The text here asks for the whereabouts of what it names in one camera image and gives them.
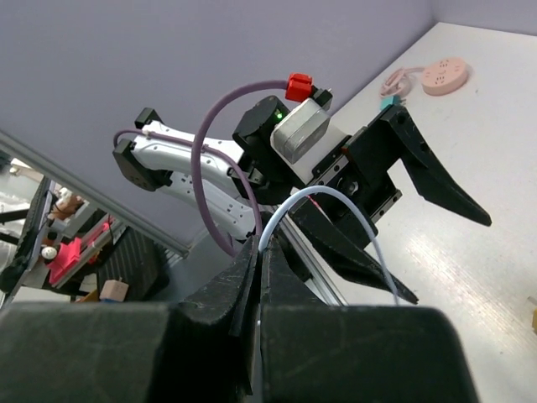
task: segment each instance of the pink cable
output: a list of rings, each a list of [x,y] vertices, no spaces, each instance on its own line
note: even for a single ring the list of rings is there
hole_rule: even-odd
[[[392,73],[390,77],[383,82],[380,88],[380,97],[391,97],[393,95],[399,95],[404,97],[408,95],[412,87],[409,75],[412,73],[418,73],[423,71],[423,67],[412,67],[411,69],[397,69]]]

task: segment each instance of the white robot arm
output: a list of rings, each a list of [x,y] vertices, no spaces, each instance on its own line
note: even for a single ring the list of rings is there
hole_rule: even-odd
[[[194,135],[173,130],[157,121],[145,125],[143,131],[148,136],[140,135],[134,139],[131,149],[134,158],[149,170],[172,172],[170,185],[160,187],[159,191],[196,208],[190,177],[190,147],[155,139],[149,134],[160,133],[190,142]],[[242,149],[233,141],[207,139],[205,144],[222,151],[237,162],[243,154]],[[246,239],[253,231],[253,211],[241,199],[232,178],[227,174],[230,165],[215,155],[204,153],[201,166],[207,204],[213,219],[233,238]]]

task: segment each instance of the small wooden block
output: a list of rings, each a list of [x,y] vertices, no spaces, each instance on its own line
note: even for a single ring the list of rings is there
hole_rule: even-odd
[[[117,280],[107,280],[102,287],[100,298],[102,300],[110,300],[123,302],[127,295],[128,284]]]

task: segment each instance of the white table surface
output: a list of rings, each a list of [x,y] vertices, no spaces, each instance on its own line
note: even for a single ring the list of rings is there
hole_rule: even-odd
[[[378,222],[378,239],[389,268],[420,304],[451,319],[482,402],[533,403],[537,335],[528,298],[537,296],[537,37],[437,24],[334,122],[355,133],[378,113],[378,89],[392,71],[448,56],[469,63],[468,83],[444,97],[429,97],[415,86],[406,106],[436,156],[493,225],[426,202],[398,162],[389,174],[403,197]],[[392,301],[387,293],[333,278],[351,304]]]

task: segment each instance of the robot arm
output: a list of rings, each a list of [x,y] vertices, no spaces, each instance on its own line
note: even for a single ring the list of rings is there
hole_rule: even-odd
[[[282,203],[293,188],[329,186],[349,197],[378,233],[374,223],[402,196],[388,174],[394,163],[402,160],[424,199],[491,225],[487,212],[435,157],[406,108],[387,107],[368,126],[347,134],[330,124],[326,113],[330,101],[329,92],[314,87],[293,110],[276,96],[265,97],[243,114],[233,141],[207,139],[205,143],[236,162],[260,205]],[[154,110],[144,111],[136,127],[147,135],[134,141],[124,139],[113,152],[123,175],[147,191],[159,189],[195,207],[190,183],[194,136],[164,126]],[[162,134],[175,139],[159,139]],[[247,198],[237,172],[215,155],[204,153],[201,158],[213,219],[234,238],[247,238],[253,232],[253,212],[237,201],[239,195]],[[364,251],[369,237],[342,203],[327,195],[314,195],[312,200],[297,203],[289,215],[341,277],[385,289],[378,262]],[[397,281],[396,286],[405,300],[417,301],[402,283]]]
[[[148,134],[163,134],[187,142],[194,138],[192,134],[173,130],[158,121],[144,125],[142,130]],[[206,144],[235,161],[240,160],[243,154],[242,149],[233,141],[207,139]],[[127,171],[125,176],[135,185],[147,190],[158,189],[196,208],[190,177],[189,145],[156,139],[151,135],[139,135],[133,141],[121,140],[114,155],[123,174]],[[246,239],[253,231],[253,212],[248,204],[240,201],[237,188],[228,175],[231,166],[209,153],[204,153],[202,159],[203,186],[213,219],[235,239]],[[155,182],[164,183],[163,186],[155,186]]]

